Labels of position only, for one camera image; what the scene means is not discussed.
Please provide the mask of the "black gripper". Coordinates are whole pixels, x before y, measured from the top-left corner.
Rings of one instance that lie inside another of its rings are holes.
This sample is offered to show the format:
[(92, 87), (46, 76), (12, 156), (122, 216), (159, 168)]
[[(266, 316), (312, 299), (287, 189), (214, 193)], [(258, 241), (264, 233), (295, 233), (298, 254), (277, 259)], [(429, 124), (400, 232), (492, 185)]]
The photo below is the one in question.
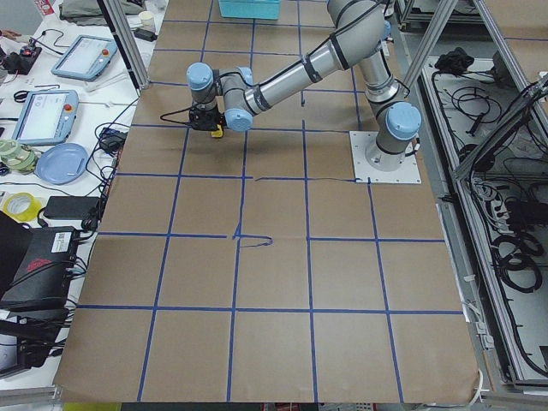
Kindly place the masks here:
[(218, 107), (210, 109), (194, 106), (189, 111), (189, 125), (194, 130), (199, 131), (218, 131), (225, 127), (224, 115)]

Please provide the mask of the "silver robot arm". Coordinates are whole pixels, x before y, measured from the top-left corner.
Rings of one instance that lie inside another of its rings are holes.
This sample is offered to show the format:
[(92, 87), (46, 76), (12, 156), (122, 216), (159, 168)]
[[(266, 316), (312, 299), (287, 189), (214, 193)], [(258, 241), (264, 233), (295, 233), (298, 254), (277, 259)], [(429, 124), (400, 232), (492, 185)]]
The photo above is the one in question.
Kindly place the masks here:
[(194, 130), (248, 131), (253, 119), (330, 74), (358, 67), (366, 99), (378, 123), (366, 161), (377, 170), (395, 170), (409, 155), (408, 146), (421, 125), (419, 110), (406, 101), (402, 83), (390, 72), (382, 42), (387, 22), (380, 1), (329, 1), (335, 29), (299, 60), (267, 80), (252, 83), (249, 68), (213, 69), (206, 63), (188, 67), (192, 94), (188, 124)]

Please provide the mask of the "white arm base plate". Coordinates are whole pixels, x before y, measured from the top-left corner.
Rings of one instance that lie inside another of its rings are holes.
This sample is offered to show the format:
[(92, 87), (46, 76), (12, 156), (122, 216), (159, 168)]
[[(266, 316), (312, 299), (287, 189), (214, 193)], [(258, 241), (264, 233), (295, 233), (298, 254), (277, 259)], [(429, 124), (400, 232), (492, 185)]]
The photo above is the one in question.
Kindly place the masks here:
[(392, 155), (380, 151), (377, 132), (350, 131), (354, 179), (358, 183), (421, 184), (413, 144), (404, 153)]

